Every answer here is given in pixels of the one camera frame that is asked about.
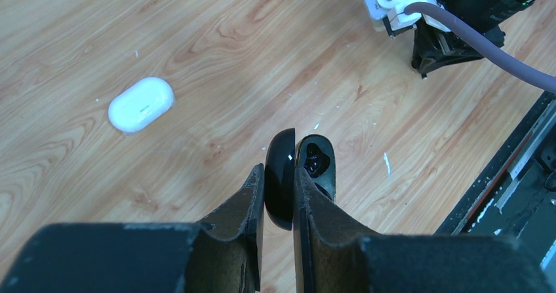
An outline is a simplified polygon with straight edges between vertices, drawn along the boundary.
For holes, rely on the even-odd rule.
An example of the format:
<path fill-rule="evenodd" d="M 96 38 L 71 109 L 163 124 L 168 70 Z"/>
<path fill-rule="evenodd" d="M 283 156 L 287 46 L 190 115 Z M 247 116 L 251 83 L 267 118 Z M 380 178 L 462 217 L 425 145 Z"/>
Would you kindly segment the black earbud case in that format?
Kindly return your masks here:
<path fill-rule="evenodd" d="M 336 196 L 336 159 L 330 140 L 320 134 L 310 134 L 296 141 L 294 128 L 284 129 L 274 136 L 266 155 L 264 203 L 271 221 L 285 230 L 293 225 L 294 173 L 304 168 L 306 147 L 317 144 L 330 157 L 330 166 L 318 178 L 312 178 L 317 189 L 331 201 Z"/>

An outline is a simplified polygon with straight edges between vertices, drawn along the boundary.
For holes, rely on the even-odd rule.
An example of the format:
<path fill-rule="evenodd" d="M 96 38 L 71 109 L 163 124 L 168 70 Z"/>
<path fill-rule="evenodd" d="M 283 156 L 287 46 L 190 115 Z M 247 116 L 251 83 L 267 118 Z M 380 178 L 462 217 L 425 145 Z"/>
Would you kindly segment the white earbud charging case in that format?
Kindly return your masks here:
<path fill-rule="evenodd" d="M 117 130 L 133 134 L 160 118 L 174 101 L 174 91 L 165 80 L 146 77 L 111 101 L 108 119 Z"/>

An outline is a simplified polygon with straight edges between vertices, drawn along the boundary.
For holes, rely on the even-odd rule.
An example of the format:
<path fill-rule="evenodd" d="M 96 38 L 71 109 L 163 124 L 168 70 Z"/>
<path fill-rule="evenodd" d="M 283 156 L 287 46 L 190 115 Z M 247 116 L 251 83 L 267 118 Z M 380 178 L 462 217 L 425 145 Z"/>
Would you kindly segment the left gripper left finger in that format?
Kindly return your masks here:
<path fill-rule="evenodd" d="M 255 292 L 264 168 L 197 222 L 59 223 L 23 246 L 2 292 Z"/>

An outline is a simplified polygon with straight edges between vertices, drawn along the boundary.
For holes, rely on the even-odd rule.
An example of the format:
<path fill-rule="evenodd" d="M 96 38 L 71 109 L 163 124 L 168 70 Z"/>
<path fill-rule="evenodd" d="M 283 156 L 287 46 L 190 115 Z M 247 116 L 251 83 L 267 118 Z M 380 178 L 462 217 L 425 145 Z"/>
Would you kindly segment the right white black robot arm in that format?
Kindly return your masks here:
<path fill-rule="evenodd" d="M 504 45 L 499 25 L 531 6 L 535 0 L 437 0 L 497 47 Z M 482 55 L 452 32 L 440 31 L 423 20 L 416 24 L 411 66 L 425 77 L 453 64 L 482 59 Z"/>

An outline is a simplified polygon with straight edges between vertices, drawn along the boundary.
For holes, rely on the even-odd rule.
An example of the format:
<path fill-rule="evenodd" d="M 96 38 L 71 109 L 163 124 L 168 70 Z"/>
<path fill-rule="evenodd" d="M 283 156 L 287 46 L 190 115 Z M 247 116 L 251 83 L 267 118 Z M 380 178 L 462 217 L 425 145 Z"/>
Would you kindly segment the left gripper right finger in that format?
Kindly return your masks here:
<path fill-rule="evenodd" d="M 517 239 L 377 233 L 294 175 L 298 292 L 553 292 Z"/>

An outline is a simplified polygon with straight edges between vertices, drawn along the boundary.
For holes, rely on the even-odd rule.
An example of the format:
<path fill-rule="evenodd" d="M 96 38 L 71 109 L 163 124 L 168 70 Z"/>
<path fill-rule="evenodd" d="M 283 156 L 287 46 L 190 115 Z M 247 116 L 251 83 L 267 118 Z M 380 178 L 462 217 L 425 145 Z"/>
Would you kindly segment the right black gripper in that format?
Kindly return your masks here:
<path fill-rule="evenodd" d="M 436 69 L 483 58 L 456 34 L 441 31 L 423 20 L 417 22 L 410 65 L 423 79 Z"/>

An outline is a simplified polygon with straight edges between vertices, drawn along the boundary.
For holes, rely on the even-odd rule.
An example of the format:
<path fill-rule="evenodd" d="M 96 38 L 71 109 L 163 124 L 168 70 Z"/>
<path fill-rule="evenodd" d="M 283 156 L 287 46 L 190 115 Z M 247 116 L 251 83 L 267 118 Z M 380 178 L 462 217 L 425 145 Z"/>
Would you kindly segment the small black earbud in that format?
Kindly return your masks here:
<path fill-rule="evenodd" d="M 330 157 L 326 155 L 317 144 L 308 144 L 306 147 L 306 159 L 304 168 L 311 178 L 318 178 L 327 171 L 330 166 Z"/>

